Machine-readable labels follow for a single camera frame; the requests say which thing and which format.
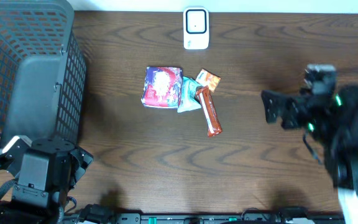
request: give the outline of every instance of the blue snack bag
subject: blue snack bag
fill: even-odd
[[[178,107],[178,113],[201,108],[201,105],[195,99],[196,89],[199,86],[202,87],[194,79],[183,77],[183,83],[181,86],[181,99],[180,99],[180,105]]]

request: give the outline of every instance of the wood grain surface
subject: wood grain surface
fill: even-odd
[[[308,63],[332,63],[339,85],[358,83],[358,15],[211,13],[210,26],[209,47],[191,51],[181,13],[76,12],[73,30],[89,61],[80,146],[94,155],[70,192],[78,208],[340,210],[302,132],[265,122],[260,91],[295,94]],[[219,75],[213,100],[223,133],[207,138],[201,110],[144,108],[147,66]],[[0,172],[0,185],[10,178]]]

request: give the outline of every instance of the gray plastic basket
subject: gray plastic basket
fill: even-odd
[[[0,1],[0,148],[15,135],[76,143],[86,66],[65,0]]]

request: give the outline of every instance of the green connector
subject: green connector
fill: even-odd
[[[157,218],[149,218],[149,224],[157,224]]]

